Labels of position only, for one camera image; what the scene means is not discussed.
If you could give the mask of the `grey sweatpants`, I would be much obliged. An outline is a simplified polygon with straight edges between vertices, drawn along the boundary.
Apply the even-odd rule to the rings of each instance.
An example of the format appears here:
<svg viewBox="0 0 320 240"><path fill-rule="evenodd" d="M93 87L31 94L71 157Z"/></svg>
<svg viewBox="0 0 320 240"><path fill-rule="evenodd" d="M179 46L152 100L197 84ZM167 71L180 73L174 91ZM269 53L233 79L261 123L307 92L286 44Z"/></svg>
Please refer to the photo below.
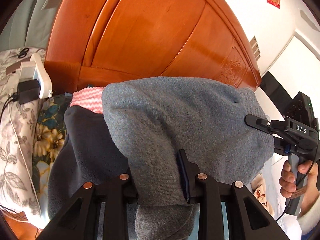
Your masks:
<svg viewBox="0 0 320 240"><path fill-rule="evenodd" d="M245 124L265 116L253 90L215 80L154 77L113 83L102 93L111 138L138 191L139 239L186 239L197 204L187 204L176 154L219 182L250 183L273 155L269 134Z"/></svg>

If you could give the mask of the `cream fox print garment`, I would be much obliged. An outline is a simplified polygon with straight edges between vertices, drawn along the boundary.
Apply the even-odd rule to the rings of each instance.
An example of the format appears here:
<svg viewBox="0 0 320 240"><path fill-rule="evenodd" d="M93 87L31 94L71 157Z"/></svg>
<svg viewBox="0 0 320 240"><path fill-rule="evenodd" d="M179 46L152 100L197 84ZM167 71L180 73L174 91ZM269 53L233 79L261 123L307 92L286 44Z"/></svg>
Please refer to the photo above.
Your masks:
<svg viewBox="0 0 320 240"><path fill-rule="evenodd" d="M253 196L257 198L259 203L268 211L271 216L274 216L273 207L267 200L266 181L262 174L257 174L256 177L251 181L251 188L253 191Z"/></svg>

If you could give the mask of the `dark grey folded garment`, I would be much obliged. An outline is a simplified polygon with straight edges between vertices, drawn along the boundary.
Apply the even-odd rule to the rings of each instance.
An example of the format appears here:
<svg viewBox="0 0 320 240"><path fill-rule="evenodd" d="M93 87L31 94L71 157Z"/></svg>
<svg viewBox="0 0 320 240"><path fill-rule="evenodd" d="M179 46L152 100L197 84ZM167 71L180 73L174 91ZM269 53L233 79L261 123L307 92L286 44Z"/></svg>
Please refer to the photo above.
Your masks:
<svg viewBox="0 0 320 240"><path fill-rule="evenodd" d="M85 182L102 184L125 173L127 158L114 144L102 114L71 106L64 114L67 135L48 181L48 216L53 218Z"/></svg>

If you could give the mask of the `teal floral bed blanket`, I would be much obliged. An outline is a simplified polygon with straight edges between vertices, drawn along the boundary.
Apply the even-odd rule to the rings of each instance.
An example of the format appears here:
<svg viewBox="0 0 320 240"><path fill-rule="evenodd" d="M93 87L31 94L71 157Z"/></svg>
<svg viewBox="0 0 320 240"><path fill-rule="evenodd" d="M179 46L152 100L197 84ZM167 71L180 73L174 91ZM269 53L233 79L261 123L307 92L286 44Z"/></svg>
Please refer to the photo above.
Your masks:
<svg viewBox="0 0 320 240"><path fill-rule="evenodd" d="M56 95L44 101L40 107L35 128L33 146L33 185L40 199L47 198L48 180L54 161L66 138L64 113L71 96Z"/></svg>

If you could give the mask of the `grey floral pillow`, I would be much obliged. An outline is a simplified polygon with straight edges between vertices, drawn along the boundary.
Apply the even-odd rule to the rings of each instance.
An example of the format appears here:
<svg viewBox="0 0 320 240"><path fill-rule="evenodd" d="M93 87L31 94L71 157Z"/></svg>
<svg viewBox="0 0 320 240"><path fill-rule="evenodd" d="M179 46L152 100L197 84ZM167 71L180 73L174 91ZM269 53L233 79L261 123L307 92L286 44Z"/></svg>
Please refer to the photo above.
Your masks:
<svg viewBox="0 0 320 240"><path fill-rule="evenodd" d="M32 181L33 146L44 97L21 105L12 101L20 81L21 48L1 52L1 209L24 213L30 222L41 219L41 207Z"/></svg>

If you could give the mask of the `pink white chevron cloth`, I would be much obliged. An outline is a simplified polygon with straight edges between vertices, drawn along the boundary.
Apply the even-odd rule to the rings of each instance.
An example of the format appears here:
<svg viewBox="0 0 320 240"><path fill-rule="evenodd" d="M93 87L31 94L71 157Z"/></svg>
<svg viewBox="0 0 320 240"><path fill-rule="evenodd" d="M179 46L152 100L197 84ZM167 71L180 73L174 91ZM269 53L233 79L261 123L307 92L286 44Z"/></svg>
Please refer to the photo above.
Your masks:
<svg viewBox="0 0 320 240"><path fill-rule="evenodd" d="M103 113L103 87L88 87L73 93L70 106L80 106L93 113Z"/></svg>

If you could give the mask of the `black power adapter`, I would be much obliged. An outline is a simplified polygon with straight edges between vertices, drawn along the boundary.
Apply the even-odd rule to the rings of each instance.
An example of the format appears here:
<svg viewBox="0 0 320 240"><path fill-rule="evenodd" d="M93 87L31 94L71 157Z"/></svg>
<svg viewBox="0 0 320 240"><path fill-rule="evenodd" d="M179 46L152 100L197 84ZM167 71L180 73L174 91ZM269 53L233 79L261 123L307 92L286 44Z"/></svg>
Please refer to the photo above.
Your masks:
<svg viewBox="0 0 320 240"><path fill-rule="evenodd" d="M17 85L18 102L20 105L40 98L40 83L37 80L19 82Z"/></svg>

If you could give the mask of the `white power strip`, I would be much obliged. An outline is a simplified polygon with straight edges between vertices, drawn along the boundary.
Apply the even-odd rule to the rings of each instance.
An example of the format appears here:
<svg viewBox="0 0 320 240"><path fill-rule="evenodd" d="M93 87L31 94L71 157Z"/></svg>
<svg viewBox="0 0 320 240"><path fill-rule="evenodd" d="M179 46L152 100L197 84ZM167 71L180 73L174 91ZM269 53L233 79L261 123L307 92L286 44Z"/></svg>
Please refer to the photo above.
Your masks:
<svg viewBox="0 0 320 240"><path fill-rule="evenodd" d="M33 53L29 61L23 61L20 65L19 81L37 80L40 84L40 98L51 98L53 94L52 81L44 68L41 56Z"/></svg>

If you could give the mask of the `black scissors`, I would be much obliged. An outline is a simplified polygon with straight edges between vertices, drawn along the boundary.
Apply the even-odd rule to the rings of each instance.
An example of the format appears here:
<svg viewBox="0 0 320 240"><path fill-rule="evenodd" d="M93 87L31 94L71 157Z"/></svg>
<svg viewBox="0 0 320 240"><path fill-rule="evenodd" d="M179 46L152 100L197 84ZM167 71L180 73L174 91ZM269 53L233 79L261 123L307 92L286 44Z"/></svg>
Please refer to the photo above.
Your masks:
<svg viewBox="0 0 320 240"><path fill-rule="evenodd" d="M27 56L27 53L29 52L29 48L23 48L18 54L17 54L17 58L18 59L22 59L24 57Z"/></svg>

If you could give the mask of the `orange wooden headboard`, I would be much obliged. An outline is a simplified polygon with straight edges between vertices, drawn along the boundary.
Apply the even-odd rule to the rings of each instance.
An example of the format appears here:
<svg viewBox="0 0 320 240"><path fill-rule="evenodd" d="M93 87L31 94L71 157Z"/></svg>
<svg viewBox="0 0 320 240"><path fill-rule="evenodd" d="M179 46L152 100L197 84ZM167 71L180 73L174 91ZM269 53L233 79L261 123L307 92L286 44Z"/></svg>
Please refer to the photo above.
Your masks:
<svg viewBox="0 0 320 240"><path fill-rule="evenodd" d="M261 83L225 0L62 0L44 66L55 94L156 76Z"/></svg>

